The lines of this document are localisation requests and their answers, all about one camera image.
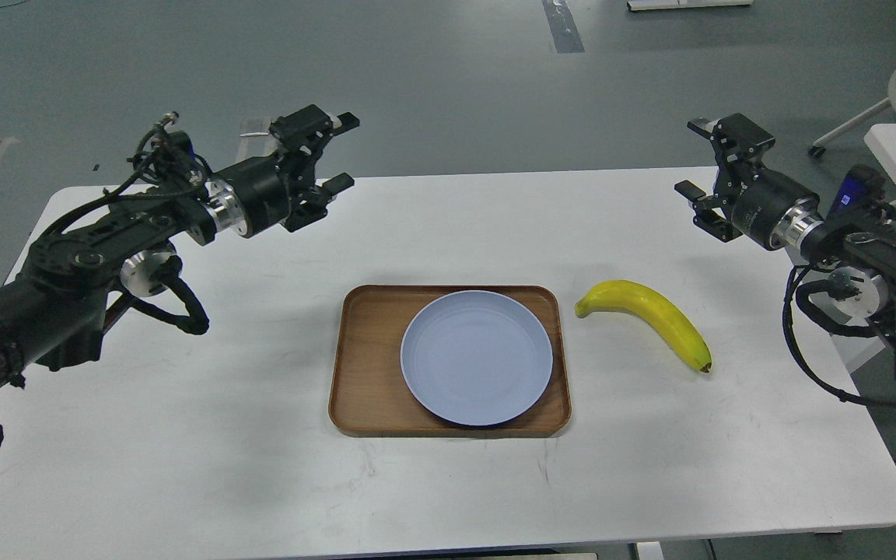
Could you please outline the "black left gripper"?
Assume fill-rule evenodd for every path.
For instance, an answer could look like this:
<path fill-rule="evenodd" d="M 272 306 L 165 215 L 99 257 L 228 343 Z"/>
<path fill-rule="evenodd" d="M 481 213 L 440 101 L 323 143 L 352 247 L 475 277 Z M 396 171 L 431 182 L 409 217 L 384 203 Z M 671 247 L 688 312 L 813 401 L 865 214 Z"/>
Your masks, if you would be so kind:
<path fill-rule="evenodd" d="M 244 217 L 236 226 L 239 235 L 251 238 L 277 224 L 295 233 L 326 217 L 328 205 L 353 187 L 355 178 L 341 173 L 317 185 L 317 163 L 331 139 L 361 123 L 351 111 L 331 116 L 318 106 L 271 121 L 277 155 L 249 157 L 224 169 Z"/>

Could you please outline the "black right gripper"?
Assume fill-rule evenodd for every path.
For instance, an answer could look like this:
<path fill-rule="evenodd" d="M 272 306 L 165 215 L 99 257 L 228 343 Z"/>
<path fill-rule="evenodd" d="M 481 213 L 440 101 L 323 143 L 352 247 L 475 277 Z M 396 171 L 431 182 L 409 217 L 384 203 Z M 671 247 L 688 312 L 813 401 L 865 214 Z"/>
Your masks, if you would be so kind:
<path fill-rule="evenodd" d="M 737 188 L 726 219 L 717 212 L 726 199 L 689 180 L 677 182 L 674 190 L 693 210 L 694 226 L 724 243 L 744 234 L 765 250 L 779 250 L 799 246 L 821 223 L 817 194 L 783 173 L 764 169 L 762 156 L 775 146 L 771 132 L 741 113 L 714 121 L 691 118 L 687 128 L 711 143 L 719 180 Z"/>

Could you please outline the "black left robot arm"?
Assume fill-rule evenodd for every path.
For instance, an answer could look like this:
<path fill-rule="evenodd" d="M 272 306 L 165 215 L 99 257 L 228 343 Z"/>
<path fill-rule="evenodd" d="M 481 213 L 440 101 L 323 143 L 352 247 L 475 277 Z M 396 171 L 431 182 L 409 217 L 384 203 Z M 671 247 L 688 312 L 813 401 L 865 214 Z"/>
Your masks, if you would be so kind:
<path fill-rule="evenodd" d="M 182 280 L 172 237 L 210 244 L 231 229 L 250 238 L 291 233 L 327 215 L 353 185 L 346 173 L 318 184 L 316 166 L 335 137 L 359 127 L 316 105 L 271 121 L 275 146 L 214 171 L 168 111 L 140 138 L 132 173 L 114 189 L 54 220 L 0 287 L 0 387 L 24 387 L 32 364 L 59 371 L 100 358 L 104 335 L 129 309 L 188 334 L 209 318 Z M 4 432 L 0 425 L 0 447 Z"/>

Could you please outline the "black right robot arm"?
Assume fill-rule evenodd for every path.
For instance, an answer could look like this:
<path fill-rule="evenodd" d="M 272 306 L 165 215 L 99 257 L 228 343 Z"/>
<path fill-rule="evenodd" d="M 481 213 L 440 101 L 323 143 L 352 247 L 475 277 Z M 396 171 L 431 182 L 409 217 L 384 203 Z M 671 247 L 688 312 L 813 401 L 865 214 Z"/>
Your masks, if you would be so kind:
<path fill-rule="evenodd" d="M 719 241 L 746 236 L 765 250 L 792 248 L 803 258 L 787 276 L 782 303 L 783 339 L 794 362 L 843 403 L 896 408 L 896 401 L 826 383 L 807 364 L 793 326 L 800 310 L 826 333 L 882 341 L 894 354 L 896 379 L 896 209 L 884 199 L 879 173 L 853 167 L 846 180 L 858 190 L 821 215 L 817 194 L 764 165 L 775 138 L 749 117 L 697 117 L 688 128 L 710 142 L 718 169 L 711 194 L 689 181 L 675 187 L 692 207 L 695 226 Z"/>

